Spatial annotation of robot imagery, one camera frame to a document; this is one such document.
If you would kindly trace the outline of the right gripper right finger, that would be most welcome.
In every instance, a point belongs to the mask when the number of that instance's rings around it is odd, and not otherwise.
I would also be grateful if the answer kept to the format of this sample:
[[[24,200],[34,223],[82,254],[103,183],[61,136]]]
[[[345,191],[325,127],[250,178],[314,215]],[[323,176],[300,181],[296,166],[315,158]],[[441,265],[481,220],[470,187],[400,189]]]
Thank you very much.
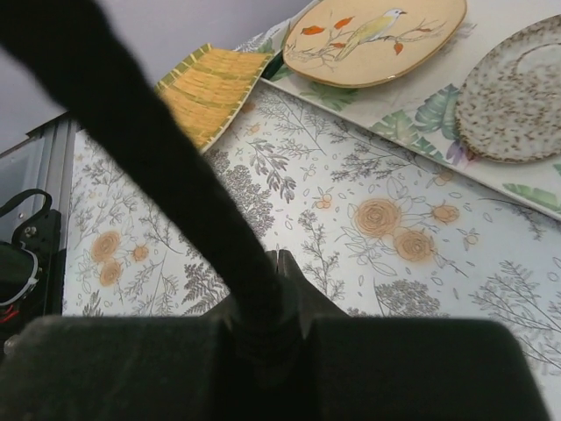
[[[286,250],[278,271],[300,295],[302,357],[282,391],[286,420],[546,420],[510,330],[477,318],[352,318]]]

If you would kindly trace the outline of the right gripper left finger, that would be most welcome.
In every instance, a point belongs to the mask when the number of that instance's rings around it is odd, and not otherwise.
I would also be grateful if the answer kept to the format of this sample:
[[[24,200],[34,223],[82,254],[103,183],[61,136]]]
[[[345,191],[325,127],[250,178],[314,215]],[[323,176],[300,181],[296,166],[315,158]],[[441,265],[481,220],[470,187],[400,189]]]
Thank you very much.
[[[1,366],[4,420],[277,420],[220,318],[44,317]]]

